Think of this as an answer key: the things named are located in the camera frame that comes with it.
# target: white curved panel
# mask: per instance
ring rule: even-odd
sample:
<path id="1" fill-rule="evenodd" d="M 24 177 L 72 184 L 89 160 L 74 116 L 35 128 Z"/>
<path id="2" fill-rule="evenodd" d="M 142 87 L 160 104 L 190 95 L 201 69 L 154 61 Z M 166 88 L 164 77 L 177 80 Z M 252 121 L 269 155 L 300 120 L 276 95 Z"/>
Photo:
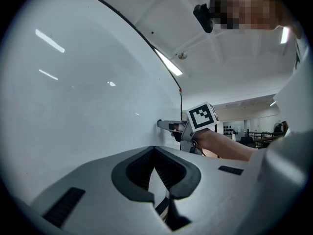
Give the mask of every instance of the white curved panel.
<path id="1" fill-rule="evenodd" d="M 97 0 L 29 0 L 0 53 L 1 163 L 27 204 L 77 166 L 148 145 L 179 148 L 158 119 L 180 119 L 158 56 Z"/>

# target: person's arm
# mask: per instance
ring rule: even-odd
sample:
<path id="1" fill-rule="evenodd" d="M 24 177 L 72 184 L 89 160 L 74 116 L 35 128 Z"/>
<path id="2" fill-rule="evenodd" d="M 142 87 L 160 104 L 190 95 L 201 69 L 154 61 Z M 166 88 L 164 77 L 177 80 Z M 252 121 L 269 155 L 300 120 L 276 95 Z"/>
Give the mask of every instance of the person's arm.
<path id="1" fill-rule="evenodd" d="M 256 150 L 209 129 L 198 131 L 194 140 L 198 148 L 212 151 L 223 159 L 248 161 Z"/>

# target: fluorescent light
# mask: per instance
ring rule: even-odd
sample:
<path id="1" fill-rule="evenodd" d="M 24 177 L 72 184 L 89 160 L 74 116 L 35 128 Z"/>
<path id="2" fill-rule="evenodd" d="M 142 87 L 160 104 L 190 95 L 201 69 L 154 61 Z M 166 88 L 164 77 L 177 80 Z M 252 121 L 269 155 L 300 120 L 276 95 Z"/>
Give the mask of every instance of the fluorescent light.
<path id="1" fill-rule="evenodd" d="M 288 41 L 288 36 L 289 36 L 289 28 L 284 27 L 283 35 L 282 35 L 282 41 L 280 43 L 285 44 Z"/>
<path id="2" fill-rule="evenodd" d="M 172 72 L 174 73 L 176 76 L 182 75 L 182 72 L 180 69 L 178 69 L 176 67 L 175 64 L 172 63 L 171 60 L 169 60 L 166 56 L 164 56 L 161 52 L 159 52 L 157 49 L 155 49 L 158 56 L 163 60 L 163 62 L 165 63 L 166 67 Z"/>
<path id="3" fill-rule="evenodd" d="M 50 75 L 49 73 L 47 73 L 47 72 L 45 72 L 45 71 L 43 71 L 43 70 L 39 70 L 39 71 L 40 71 L 41 73 L 47 75 L 48 77 L 51 77 L 51 78 L 53 78 L 53 79 L 55 79 L 55 80 L 58 80 L 58 78 L 56 78 L 55 76 Z"/>
<path id="4" fill-rule="evenodd" d="M 116 84 L 114 84 L 112 82 L 108 82 L 108 84 L 110 84 L 112 87 L 116 85 Z"/>
<path id="5" fill-rule="evenodd" d="M 36 35 L 39 36 L 42 40 L 46 41 L 48 44 L 50 44 L 52 47 L 56 48 L 58 51 L 64 53 L 65 49 L 59 46 L 55 41 L 53 41 L 51 38 L 44 35 L 41 31 L 36 29 Z"/>

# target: black rectangular slot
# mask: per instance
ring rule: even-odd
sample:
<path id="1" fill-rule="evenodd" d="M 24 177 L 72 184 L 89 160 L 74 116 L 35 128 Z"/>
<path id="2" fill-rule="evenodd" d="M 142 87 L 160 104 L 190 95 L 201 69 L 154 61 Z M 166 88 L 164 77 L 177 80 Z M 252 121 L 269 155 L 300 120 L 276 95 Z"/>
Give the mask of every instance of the black rectangular slot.
<path id="1" fill-rule="evenodd" d="M 226 172 L 229 172 L 229 173 L 232 173 L 232 174 L 236 174 L 236 175 L 241 175 L 241 173 L 244 171 L 242 169 L 238 169 L 238 168 L 233 168 L 233 167 L 228 167 L 228 166 L 225 166 L 225 165 L 222 165 L 219 170 L 222 170 L 222 171 L 226 171 Z"/>
<path id="2" fill-rule="evenodd" d="M 60 228 L 85 192 L 85 190 L 72 187 L 44 215 L 44 219 Z"/>

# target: white wall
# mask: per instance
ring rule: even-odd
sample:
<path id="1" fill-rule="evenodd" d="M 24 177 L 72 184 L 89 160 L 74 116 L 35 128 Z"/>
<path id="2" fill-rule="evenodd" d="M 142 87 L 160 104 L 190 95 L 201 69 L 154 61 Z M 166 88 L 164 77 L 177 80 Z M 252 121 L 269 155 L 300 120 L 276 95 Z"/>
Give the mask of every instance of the white wall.
<path id="1" fill-rule="evenodd" d="M 231 121 L 231 122 L 224 122 L 224 126 L 228 126 L 230 129 L 234 129 L 234 131 L 238 132 L 238 127 L 240 127 L 240 132 L 238 132 L 237 135 L 235 135 L 236 140 L 240 140 L 241 137 L 245 136 L 245 125 L 244 121 Z"/>
<path id="2" fill-rule="evenodd" d="M 282 117 L 280 115 L 247 119 L 244 121 L 245 130 L 249 129 L 250 132 L 273 132 L 274 124 L 281 122 Z"/>
<path id="3" fill-rule="evenodd" d="M 217 124 L 217 132 L 220 133 L 220 134 L 223 134 L 223 133 L 224 133 L 223 122 L 219 122 L 219 123 Z"/>

